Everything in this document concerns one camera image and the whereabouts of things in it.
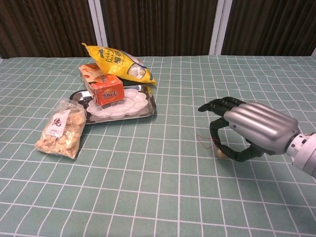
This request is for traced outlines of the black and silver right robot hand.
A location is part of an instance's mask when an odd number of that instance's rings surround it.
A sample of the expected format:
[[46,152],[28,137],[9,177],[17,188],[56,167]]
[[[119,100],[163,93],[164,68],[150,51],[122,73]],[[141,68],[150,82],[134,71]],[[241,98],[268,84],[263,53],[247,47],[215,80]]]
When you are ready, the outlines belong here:
[[[203,104],[198,111],[211,111],[219,116],[210,123],[211,138],[218,150],[237,162],[261,157],[264,153],[285,154],[291,141],[300,134],[296,119],[257,102],[223,97]],[[237,152],[222,144],[218,131],[226,126],[244,137],[250,146]]]

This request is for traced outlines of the green checkered tablecloth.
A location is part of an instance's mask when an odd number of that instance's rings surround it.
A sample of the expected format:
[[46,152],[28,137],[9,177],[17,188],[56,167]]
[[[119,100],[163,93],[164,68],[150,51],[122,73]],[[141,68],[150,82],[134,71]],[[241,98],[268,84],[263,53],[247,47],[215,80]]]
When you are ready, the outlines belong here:
[[0,61],[0,237],[316,237],[316,179],[289,156],[218,159],[213,113],[232,96],[316,131],[316,57],[145,57],[157,112],[88,125],[76,160],[35,149],[89,58]]

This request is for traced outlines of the white flower-shaped plate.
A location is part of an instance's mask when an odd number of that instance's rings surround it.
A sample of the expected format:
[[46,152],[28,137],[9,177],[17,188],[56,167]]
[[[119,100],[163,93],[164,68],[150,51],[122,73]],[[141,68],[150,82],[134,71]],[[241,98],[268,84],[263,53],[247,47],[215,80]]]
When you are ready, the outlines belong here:
[[120,119],[124,116],[135,115],[148,104],[146,94],[136,89],[124,89],[124,98],[104,106],[93,100],[88,103],[87,111],[101,118]]

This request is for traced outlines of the orange cardboard box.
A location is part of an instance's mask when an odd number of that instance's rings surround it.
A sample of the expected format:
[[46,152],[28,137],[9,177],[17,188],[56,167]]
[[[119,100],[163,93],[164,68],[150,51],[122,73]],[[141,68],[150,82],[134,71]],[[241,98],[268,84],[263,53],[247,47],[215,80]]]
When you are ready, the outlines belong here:
[[100,106],[124,98],[123,83],[115,75],[96,77],[89,83],[89,88],[94,102]]

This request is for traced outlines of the yellow marshmallow bag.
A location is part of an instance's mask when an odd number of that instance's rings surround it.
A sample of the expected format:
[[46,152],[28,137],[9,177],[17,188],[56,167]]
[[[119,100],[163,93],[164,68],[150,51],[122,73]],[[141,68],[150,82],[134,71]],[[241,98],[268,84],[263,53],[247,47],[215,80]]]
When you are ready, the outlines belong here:
[[105,74],[138,83],[156,85],[156,80],[150,70],[137,57],[114,48],[87,45],[86,43],[82,43],[82,45]]

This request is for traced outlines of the beige and orange snack pack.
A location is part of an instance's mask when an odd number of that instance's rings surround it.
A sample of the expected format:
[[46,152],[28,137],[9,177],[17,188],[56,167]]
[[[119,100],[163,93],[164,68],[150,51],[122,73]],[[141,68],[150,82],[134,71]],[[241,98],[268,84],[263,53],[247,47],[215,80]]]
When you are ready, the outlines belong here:
[[83,84],[91,94],[106,81],[106,75],[95,63],[80,65],[79,72]]

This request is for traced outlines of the stainless steel tray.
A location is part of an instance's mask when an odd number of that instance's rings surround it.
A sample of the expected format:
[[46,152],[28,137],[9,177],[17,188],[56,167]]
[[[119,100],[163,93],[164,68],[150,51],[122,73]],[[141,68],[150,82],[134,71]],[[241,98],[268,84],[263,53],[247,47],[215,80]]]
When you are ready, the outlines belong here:
[[[145,108],[141,109],[135,115],[128,115],[122,118],[101,118],[95,115],[92,115],[86,110],[86,124],[95,124],[101,123],[106,121],[115,121],[115,120],[122,120],[122,119],[135,119],[135,118],[143,118],[148,117],[156,113],[156,103],[152,94],[152,90],[150,87],[145,85],[132,85],[132,86],[125,86],[124,89],[136,89],[139,92],[146,94],[146,99],[148,100],[148,104]],[[70,99],[80,103],[84,106],[85,109],[88,107],[88,103],[93,100],[90,92],[87,90],[81,90],[73,93],[70,96]]]

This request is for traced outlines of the clear bag of snacks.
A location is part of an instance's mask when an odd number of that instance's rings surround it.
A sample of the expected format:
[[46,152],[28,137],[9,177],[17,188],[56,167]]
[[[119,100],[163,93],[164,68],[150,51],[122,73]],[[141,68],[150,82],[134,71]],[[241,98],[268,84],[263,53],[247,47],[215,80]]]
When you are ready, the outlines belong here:
[[53,109],[40,139],[38,151],[75,159],[86,123],[86,110],[73,100],[63,98]]

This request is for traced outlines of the white partition post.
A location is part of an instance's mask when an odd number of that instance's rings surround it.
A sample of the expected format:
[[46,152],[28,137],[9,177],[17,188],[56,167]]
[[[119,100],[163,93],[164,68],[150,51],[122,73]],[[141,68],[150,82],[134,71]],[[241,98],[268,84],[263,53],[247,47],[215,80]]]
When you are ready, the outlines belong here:
[[92,23],[98,46],[108,47],[106,29],[104,25],[103,13],[100,0],[88,0]]
[[218,0],[209,55],[221,55],[233,0]]

